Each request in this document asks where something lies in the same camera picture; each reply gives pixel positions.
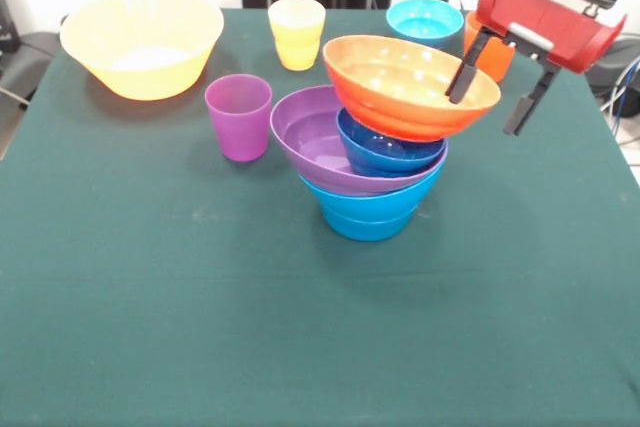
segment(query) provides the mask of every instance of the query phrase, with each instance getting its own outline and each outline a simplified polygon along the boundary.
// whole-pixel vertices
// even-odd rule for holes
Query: blue bowl
[[[360,222],[336,214],[330,209],[323,209],[322,214],[327,224],[343,237],[360,242],[378,242],[402,231],[411,220],[413,210],[397,219],[385,222]]]
[[[406,40],[442,49],[462,29],[464,17],[441,0],[403,0],[389,7],[387,23]]]
[[[371,197],[335,194],[300,177],[320,203],[325,220],[336,232],[353,240],[382,240],[407,225],[413,211],[438,180],[447,151],[445,147],[424,179],[388,194]]]
[[[352,170],[368,177],[412,175],[433,162],[447,141],[407,142],[381,135],[357,122],[346,109],[338,112],[338,132]]]

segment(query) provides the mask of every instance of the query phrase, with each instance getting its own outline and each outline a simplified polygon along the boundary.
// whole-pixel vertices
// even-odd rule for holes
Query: purple bowl
[[[407,177],[354,174],[336,124],[340,109],[333,85],[320,85],[292,92],[271,111],[275,138],[309,182],[336,194],[370,196],[404,189],[433,171],[427,168]]]

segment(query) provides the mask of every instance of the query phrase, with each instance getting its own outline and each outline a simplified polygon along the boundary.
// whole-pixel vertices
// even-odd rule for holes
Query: table
[[[640,193],[583,78],[508,137],[517,58],[408,228],[362,244],[275,143],[219,154],[212,79],[328,82],[280,67],[263,10],[224,15],[174,99],[47,72],[0,164],[0,425],[640,423]],[[390,34],[328,12],[324,40],[351,33]]]

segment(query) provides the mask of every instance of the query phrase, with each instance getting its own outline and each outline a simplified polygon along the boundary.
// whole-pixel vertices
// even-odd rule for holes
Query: cup
[[[326,16],[316,0],[278,0],[268,10],[276,51],[285,69],[310,69],[320,49]]]
[[[249,162],[267,151],[271,98],[271,86],[255,75],[227,75],[209,84],[204,99],[225,157]]]
[[[478,35],[481,24],[476,18],[475,12],[469,12],[464,26],[464,52],[467,53],[473,43],[473,39]],[[494,81],[500,82],[507,75],[511,66],[511,60],[515,55],[515,50],[492,37],[482,50],[476,67],[485,72]]]

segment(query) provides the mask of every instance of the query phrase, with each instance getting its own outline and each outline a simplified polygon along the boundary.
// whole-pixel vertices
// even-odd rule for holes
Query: orange cup
[[[469,12],[464,25],[464,53],[467,53],[473,39],[478,35],[480,22],[476,19],[475,12]],[[515,50],[508,45],[504,45],[496,37],[489,39],[489,42],[482,50],[476,67],[485,72],[494,81],[500,82],[507,75],[511,60],[515,55]]]

